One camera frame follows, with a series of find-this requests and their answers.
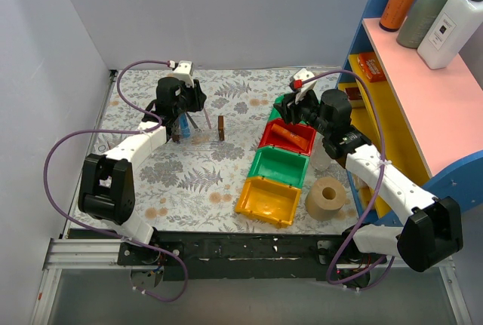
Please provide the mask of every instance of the floral tablecloth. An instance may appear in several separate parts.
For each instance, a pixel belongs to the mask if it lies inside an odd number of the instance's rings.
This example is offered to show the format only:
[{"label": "floral tablecloth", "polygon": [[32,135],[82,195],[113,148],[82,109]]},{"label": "floral tablecloth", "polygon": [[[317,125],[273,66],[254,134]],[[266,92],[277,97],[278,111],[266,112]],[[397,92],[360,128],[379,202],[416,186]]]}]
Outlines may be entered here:
[{"label": "floral tablecloth", "polygon": [[[191,128],[191,137],[180,143],[161,146],[134,174],[136,211],[150,224],[165,231],[232,231],[254,233],[340,234],[356,222],[356,210],[346,171],[335,162],[326,171],[309,165],[294,224],[277,229],[269,223],[250,220],[234,211],[250,170],[257,146],[276,97],[288,92],[288,82],[297,69],[258,69],[235,71],[196,71],[207,95],[212,130],[205,115],[192,118],[202,130]],[[146,107],[155,98],[157,81],[166,71],[127,72],[122,92],[138,106]],[[337,76],[321,79],[315,87],[319,95],[333,88]],[[224,142],[217,140],[217,116],[225,117]],[[142,114],[129,108],[112,92],[103,116],[102,128],[132,130]],[[124,138],[100,135],[95,152],[101,153]],[[306,212],[304,201],[318,178],[332,176],[347,192],[343,209],[331,221],[318,222]],[[73,216],[90,225],[104,227],[99,221],[75,209]]]}]

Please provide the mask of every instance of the green bottle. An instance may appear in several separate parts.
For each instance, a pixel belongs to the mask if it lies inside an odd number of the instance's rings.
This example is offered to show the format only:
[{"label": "green bottle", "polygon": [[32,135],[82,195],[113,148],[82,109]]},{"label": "green bottle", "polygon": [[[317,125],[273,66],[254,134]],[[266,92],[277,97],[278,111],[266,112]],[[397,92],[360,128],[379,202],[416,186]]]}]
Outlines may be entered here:
[{"label": "green bottle", "polygon": [[396,41],[407,48],[418,48],[447,0],[417,0],[402,24]]}]

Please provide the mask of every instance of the blue shelf side panel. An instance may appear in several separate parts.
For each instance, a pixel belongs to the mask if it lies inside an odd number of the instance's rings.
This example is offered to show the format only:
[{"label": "blue shelf side panel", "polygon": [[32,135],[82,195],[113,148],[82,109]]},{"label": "blue shelf side panel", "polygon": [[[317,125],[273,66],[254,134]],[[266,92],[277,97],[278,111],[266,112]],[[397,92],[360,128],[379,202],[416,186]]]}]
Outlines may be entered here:
[{"label": "blue shelf side panel", "polygon": [[438,198],[452,197],[462,213],[483,204],[483,150],[448,165],[423,188]]},{"label": "blue shelf side panel", "polygon": [[[362,216],[364,212],[364,208],[362,208],[361,200],[359,199],[359,195],[357,189],[355,189],[354,181],[352,180],[352,175],[349,171],[347,171],[347,178],[349,178],[349,185],[352,191],[352,196],[354,197],[355,208],[357,210],[358,216]],[[365,222],[374,223],[377,221],[377,213],[375,210],[369,212],[368,216],[365,217]]]},{"label": "blue shelf side panel", "polygon": [[[350,67],[348,62],[350,54],[360,54],[361,52],[373,51],[372,45],[369,42],[369,38],[365,33],[364,27],[362,26],[362,20],[364,18],[381,17],[388,1],[389,0],[368,0],[359,24],[357,25],[357,31],[355,32],[354,39],[352,40],[352,43],[350,45],[346,62],[342,66],[344,69]],[[337,85],[339,84],[339,82],[354,82],[354,78],[350,75],[342,74],[337,81]]]}]

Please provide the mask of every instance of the brown paper roll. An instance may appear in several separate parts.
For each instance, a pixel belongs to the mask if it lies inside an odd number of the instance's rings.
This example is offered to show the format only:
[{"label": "brown paper roll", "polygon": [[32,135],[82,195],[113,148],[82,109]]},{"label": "brown paper roll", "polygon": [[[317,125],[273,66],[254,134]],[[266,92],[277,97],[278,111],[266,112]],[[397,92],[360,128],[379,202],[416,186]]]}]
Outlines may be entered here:
[{"label": "brown paper roll", "polygon": [[344,186],[335,178],[317,179],[305,198],[305,208],[313,219],[328,221],[346,203]]}]

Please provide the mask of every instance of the pink shelf top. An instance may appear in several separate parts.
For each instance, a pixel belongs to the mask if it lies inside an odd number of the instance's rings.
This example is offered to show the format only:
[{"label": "pink shelf top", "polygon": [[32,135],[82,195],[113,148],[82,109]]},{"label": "pink shelf top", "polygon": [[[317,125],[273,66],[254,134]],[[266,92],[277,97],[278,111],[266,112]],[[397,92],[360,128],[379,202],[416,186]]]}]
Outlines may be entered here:
[{"label": "pink shelf top", "polygon": [[416,50],[396,42],[397,32],[383,31],[378,18],[363,25],[428,174],[483,150],[483,90],[460,55],[431,70]]}]

